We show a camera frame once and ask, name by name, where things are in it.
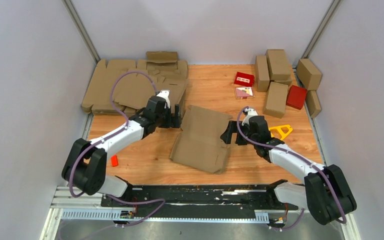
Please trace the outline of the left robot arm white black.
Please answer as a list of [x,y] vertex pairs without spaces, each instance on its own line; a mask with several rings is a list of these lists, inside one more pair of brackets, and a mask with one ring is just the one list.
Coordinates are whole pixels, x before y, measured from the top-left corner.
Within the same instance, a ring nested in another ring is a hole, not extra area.
[[90,141],[77,139],[69,152],[61,176],[84,194],[101,193],[114,196],[120,206],[129,206],[133,193],[128,182],[106,173],[107,161],[132,143],[152,134],[156,128],[179,128],[180,107],[172,116],[169,90],[161,90],[149,98],[146,107],[113,131]]

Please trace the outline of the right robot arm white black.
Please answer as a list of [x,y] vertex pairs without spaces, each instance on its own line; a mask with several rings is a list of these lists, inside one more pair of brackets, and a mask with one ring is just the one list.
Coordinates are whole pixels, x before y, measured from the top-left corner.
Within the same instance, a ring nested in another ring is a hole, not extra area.
[[273,137],[265,117],[247,116],[244,121],[230,120],[220,139],[230,144],[253,145],[257,155],[280,166],[298,178],[301,183],[287,180],[273,183],[265,195],[266,204],[278,209],[284,203],[306,209],[321,225],[347,222],[346,215],[357,209],[357,202],[341,168],[335,164],[316,163],[292,150],[284,141]]

